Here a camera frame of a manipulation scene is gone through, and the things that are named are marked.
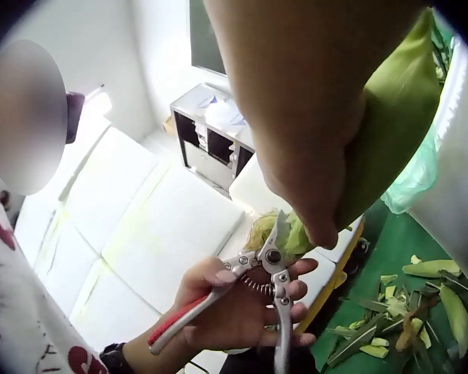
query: hand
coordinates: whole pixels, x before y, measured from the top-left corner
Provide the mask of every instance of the hand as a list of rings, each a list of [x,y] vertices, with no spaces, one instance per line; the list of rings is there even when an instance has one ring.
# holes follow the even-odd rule
[[[291,283],[289,296],[293,301],[307,294],[307,285],[297,280],[299,275],[309,273],[317,267],[317,261],[303,259],[289,267]],[[269,275],[263,268],[250,272],[250,278],[267,283]],[[228,285],[236,281],[234,274],[225,269],[223,262],[210,257],[189,269],[175,298],[174,310],[210,292],[212,286]],[[277,324],[275,309],[267,308],[271,303],[264,296],[246,285],[237,282],[216,303],[204,310],[194,321],[182,330],[187,344],[193,349],[242,349],[257,346],[275,346],[278,332],[265,331],[264,327]],[[291,309],[291,321],[297,323],[307,315],[302,303],[295,303]],[[294,335],[292,343],[298,346],[312,344],[316,337],[310,333]]]
[[[267,186],[291,205],[316,246],[334,248],[343,229],[335,226],[334,217],[345,182],[345,147],[359,130],[365,106],[361,94],[339,116],[323,115],[332,118],[329,123],[341,123],[336,128],[309,122],[293,134],[252,129]]]

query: green plastic bag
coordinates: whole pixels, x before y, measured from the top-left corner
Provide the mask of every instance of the green plastic bag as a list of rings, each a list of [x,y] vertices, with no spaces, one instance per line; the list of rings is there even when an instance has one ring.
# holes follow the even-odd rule
[[[437,152],[435,129],[432,125],[412,159],[381,196],[382,201],[394,214],[409,209],[414,201],[437,179]]]

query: person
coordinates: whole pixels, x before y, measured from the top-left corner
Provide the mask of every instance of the person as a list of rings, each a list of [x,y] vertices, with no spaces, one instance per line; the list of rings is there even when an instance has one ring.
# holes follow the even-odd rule
[[[234,97],[252,127],[267,184],[294,207],[314,244],[333,247],[337,241],[333,213],[346,173],[344,147],[361,123],[362,88],[427,4],[421,0],[204,2]],[[0,2],[0,41],[33,3]],[[468,42],[468,9],[464,12],[468,2],[435,5]],[[166,374],[176,372],[202,349],[275,344],[274,333],[264,330],[275,321],[266,301],[236,284],[159,356],[148,351],[148,332],[125,344],[113,344],[99,356],[38,281],[4,217],[0,205],[0,372]],[[315,262],[301,260],[291,273],[297,278],[315,268]],[[186,273],[169,313],[211,285],[232,281],[218,259],[205,260]],[[297,279],[291,288],[295,300],[306,291]],[[295,304],[293,321],[305,313],[302,304]],[[296,335],[293,343],[305,346],[314,339],[304,333]]]

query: green leaf scrap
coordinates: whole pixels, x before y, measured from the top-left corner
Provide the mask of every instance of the green leaf scrap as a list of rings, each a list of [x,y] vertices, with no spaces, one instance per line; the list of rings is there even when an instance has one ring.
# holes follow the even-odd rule
[[[382,283],[384,285],[388,285],[390,282],[393,282],[394,280],[396,280],[398,277],[397,274],[391,274],[391,275],[382,275],[380,276],[380,280],[382,281]]]
[[[389,312],[392,317],[403,316],[407,313],[406,303],[400,301],[394,297],[387,299],[387,312]]]
[[[387,300],[393,297],[394,293],[395,293],[395,286],[388,286],[387,288],[385,288],[385,298]]]
[[[380,303],[379,301],[375,300],[368,300],[368,299],[355,299],[355,298],[346,298],[340,297],[340,301],[353,301],[354,303],[358,304],[362,308],[366,308],[372,310],[373,312],[382,313],[385,312],[388,308],[388,305],[385,303]]]
[[[336,326],[334,329],[326,329],[326,331],[334,335],[343,336],[344,338],[350,338],[355,333],[355,330],[348,329],[344,326]]]
[[[402,331],[402,322],[403,317],[397,316],[393,319],[393,321],[388,321],[385,326],[382,326],[382,329],[378,329],[378,333],[376,335],[381,338],[394,332],[400,332]]]
[[[373,346],[371,344],[367,344],[359,348],[359,351],[367,353],[370,356],[376,358],[385,358],[388,354],[388,349],[383,346]]]
[[[378,323],[384,319],[384,315],[377,314],[369,323],[357,330],[346,342],[341,344],[336,352],[327,360],[330,367],[334,367],[341,361],[355,354],[360,347],[369,344],[376,332]]]
[[[360,321],[352,322],[352,323],[348,326],[348,328],[349,328],[349,329],[352,329],[352,330],[357,330],[357,329],[360,328],[363,324],[364,324],[364,320],[361,319]]]

